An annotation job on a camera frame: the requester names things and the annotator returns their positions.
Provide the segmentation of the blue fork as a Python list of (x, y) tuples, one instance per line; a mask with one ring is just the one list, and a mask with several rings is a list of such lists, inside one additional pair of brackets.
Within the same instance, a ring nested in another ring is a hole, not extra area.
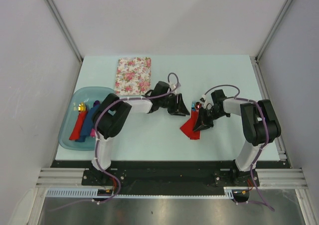
[(196, 111), (196, 102), (195, 101), (192, 101), (191, 110)]

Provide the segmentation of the red paper napkin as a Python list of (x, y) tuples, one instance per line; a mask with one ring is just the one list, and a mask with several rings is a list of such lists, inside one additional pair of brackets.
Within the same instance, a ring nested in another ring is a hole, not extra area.
[(195, 110), (191, 111), (190, 118), (180, 127), (180, 130), (184, 135), (186, 135), (191, 140), (200, 139), (200, 131), (193, 131), (198, 118), (198, 112)]

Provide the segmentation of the blue handled spoon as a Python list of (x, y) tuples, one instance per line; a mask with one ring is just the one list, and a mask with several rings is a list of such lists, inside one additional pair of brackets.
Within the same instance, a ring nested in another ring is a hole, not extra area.
[(202, 108), (202, 105), (203, 105), (202, 103), (196, 102), (196, 103), (195, 103), (195, 110), (196, 110), (196, 111), (199, 111), (199, 110)]

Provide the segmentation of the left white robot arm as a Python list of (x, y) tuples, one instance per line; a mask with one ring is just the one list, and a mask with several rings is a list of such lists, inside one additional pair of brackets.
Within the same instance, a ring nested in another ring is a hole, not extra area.
[(92, 116), (95, 131), (95, 150), (92, 165), (96, 169), (93, 180), (100, 185), (110, 179), (107, 170), (111, 165), (113, 138), (122, 130), (130, 113), (150, 114), (160, 108), (170, 115), (188, 116), (190, 112), (184, 104), (182, 94), (177, 92), (179, 83), (168, 84), (160, 81), (154, 89), (139, 97), (120, 98), (110, 93)]

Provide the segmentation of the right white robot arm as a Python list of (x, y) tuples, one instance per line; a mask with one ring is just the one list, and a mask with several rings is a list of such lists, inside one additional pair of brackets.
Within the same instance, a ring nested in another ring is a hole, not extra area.
[(241, 117), (245, 143), (230, 169), (230, 181), (243, 185), (253, 176), (256, 163), (263, 150), (281, 135), (281, 126), (270, 100), (254, 101), (239, 97), (226, 97), (222, 89), (211, 93), (212, 105), (203, 95), (195, 108), (198, 117), (193, 131), (202, 131), (214, 126), (214, 121), (232, 114)]

